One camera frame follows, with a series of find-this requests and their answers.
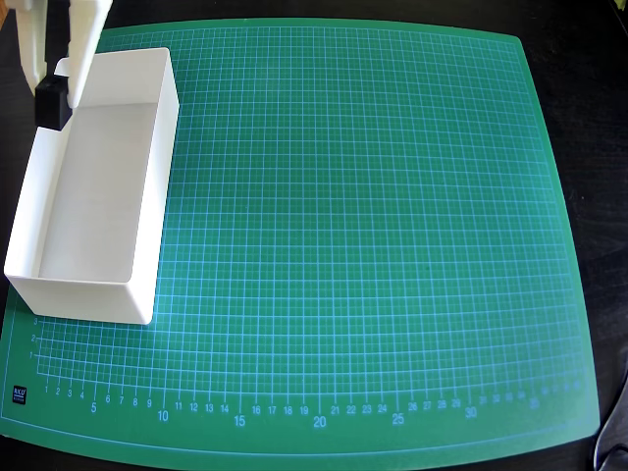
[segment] open box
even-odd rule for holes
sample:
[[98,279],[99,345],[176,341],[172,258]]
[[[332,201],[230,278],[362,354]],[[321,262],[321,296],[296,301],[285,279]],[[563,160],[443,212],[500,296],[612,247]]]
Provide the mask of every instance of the open box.
[[64,128],[37,129],[4,267],[35,314],[150,322],[178,115],[168,49],[113,52]]

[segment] cable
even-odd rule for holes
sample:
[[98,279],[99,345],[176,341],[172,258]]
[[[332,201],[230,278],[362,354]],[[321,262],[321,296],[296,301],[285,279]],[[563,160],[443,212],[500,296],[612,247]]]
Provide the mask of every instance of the cable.
[[594,441],[593,452],[591,456],[591,464],[592,464],[591,468],[593,471],[603,471],[603,468],[606,466],[610,458],[614,454],[616,454],[618,451],[628,453],[628,445],[617,444],[613,446],[607,453],[605,453],[602,456],[602,463],[600,463],[600,459],[601,459],[600,442],[602,441],[602,436],[604,435],[604,432],[606,432],[606,428],[608,427],[608,424],[611,422],[615,414],[615,411],[617,410],[617,405],[621,402],[621,399],[626,393],[626,385],[628,385],[628,361],[625,362],[624,374],[621,380],[621,386],[620,386],[619,392],[615,396],[615,399],[613,400],[612,405],[610,406],[610,409],[608,411],[608,414],[606,415],[606,418],[602,422],[602,426],[600,430],[598,431],[598,434],[596,435],[596,438]]

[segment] green cutting mat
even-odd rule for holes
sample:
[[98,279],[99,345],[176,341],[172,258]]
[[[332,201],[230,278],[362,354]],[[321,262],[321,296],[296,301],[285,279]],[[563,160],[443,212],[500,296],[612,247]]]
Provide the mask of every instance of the green cutting mat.
[[372,469],[596,429],[516,38],[238,20],[109,30],[99,48],[157,46],[181,112],[153,322],[34,317],[11,291],[3,434],[174,468]]

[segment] logo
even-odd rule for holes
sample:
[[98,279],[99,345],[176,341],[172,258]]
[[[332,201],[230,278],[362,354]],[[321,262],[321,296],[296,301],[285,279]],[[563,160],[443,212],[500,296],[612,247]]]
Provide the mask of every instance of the logo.
[[13,402],[16,404],[26,404],[26,388],[23,386],[13,386]]

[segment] dark background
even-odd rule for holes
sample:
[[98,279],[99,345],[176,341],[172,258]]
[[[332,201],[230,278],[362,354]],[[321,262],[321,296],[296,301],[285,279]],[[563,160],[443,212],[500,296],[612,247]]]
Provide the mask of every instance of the dark background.
[[[66,55],[67,2],[51,0],[47,59]],[[604,415],[628,354],[628,34],[608,0],[114,0],[105,27],[212,18],[327,17],[459,26],[518,36],[558,167],[584,287]],[[35,126],[15,15],[0,30],[0,261]],[[0,312],[8,282],[0,276]],[[623,409],[628,408],[624,401]],[[628,413],[602,442],[628,442]],[[585,470],[590,440],[456,470]],[[4,469],[138,469],[0,437]],[[619,460],[612,469],[628,469]]]

